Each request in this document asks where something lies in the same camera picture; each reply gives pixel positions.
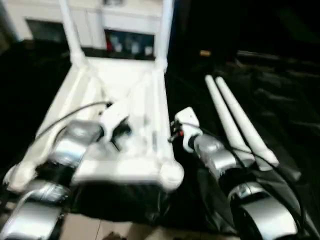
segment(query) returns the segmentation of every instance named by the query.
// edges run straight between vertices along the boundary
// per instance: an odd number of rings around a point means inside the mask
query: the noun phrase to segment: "black fabric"
[[[11,95],[2,100],[6,104],[3,116],[7,142],[2,150],[2,174],[23,158],[70,68],[66,49],[55,46],[24,42],[0,57],[0,76],[5,79],[2,96]],[[296,187],[308,215],[320,229],[319,78],[239,67],[216,72],[225,78],[280,164],[301,171]],[[165,76],[169,118],[173,120],[177,112],[191,106],[202,127],[226,140],[205,85],[206,73],[212,73],[212,69],[206,72],[169,63]],[[176,191],[167,193],[155,185],[88,183],[76,191],[72,211],[109,221],[236,233],[233,223],[228,222],[232,220],[229,204],[216,181],[195,156],[183,150],[181,139],[173,146],[175,159],[185,173]]]
[[[319,78],[294,77],[288,73],[269,73],[260,70],[246,70],[239,67],[216,68],[212,71],[191,71],[174,68],[169,65],[166,74],[167,100],[170,119],[174,115],[191,106],[200,122],[200,125],[226,140],[221,122],[205,86],[205,74],[218,73],[223,75],[231,91],[249,116],[253,125],[262,136],[268,147],[288,172],[293,174],[303,204],[313,220],[314,225],[320,227],[320,179],[319,179]],[[200,207],[202,214],[208,219],[212,216],[230,215],[230,211],[222,201],[223,196],[217,189],[216,183],[210,179],[206,169],[199,163],[187,166],[187,161],[196,161],[175,142],[174,153],[176,159],[185,170],[185,178],[196,176],[197,189],[206,204]],[[182,185],[177,191],[186,188]],[[228,231],[222,229],[217,222],[206,221],[211,231]]]

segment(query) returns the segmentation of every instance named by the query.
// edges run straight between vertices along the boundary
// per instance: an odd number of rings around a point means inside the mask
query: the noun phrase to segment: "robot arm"
[[[288,209],[256,182],[219,140],[202,133],[191,107],[177,113],[175,120],[181,123],[184,149],[198,156],[228,198],[241,239],[275,240],[297,235],[297,224]],[[239,159],[244,166],[253,163],[252,158]]]
[[[27,185],[16,208],[0,232],[0,240],[58,239],[72,195],[73,177],[84,161],[90,145],[109,142],[117,126],[128,116],[126,104],[116,102],[101,115],[100,121],[72,120],[57,136],[47,160],[36,168],[36,177]],[[172,161],[152,157],[106,160],[93,181],[117,183],[152,182],[174,190],[182,182],[183,170]]]

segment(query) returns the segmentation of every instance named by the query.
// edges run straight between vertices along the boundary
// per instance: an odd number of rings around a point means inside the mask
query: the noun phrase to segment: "white pvc pipe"
[[[257,156],[262,157],[270,164],[277,166],[279,164],[277,157],[269,148],[267,148],[265,142],[262,140],[248,116],[236,100],[235,96],[232,94],[224,79],[222,77],[217,77],[215,80],[221,91],[221,94],[230,108],[232,115],[234,116],[234,119],[238,123],[245,139],[252,149],[252,152]],[[255,157],[255,160],[257,161],[257,164],[261,170],[265,171],[271,169],[271,167],[261,158]]]
[[[219,115],[221,120],[223,129],[225,131],[225,135],[228,138],[230,145],[234,148],[243,150],[243,151],[235,151],[235,154],[245,163],[246,165],[250,165],[255,161],[255,158],[251,153],[251,149],[246,145],[243,140],[237,125],[235,124],[225,101],[223,100],[216,83],[212,76],[205,76],[205,82],[209,89],[211,98],[213,100],[215,109]]]
[[[79,35],[75,29],[68,0],[59,0],[59,4],[63,19],[63,28],[70,49],[71,62],[80,66],[86,62],[86,57],[80,47]]]
[[[163,0],[162,5],[162,17],[159,31],[159,37],[157,38],[157,51],[156,51],[156,63],[163,65],[164,70],[167,69],[167,54],[170,41],[171,24],[173,18],[173,0]]]

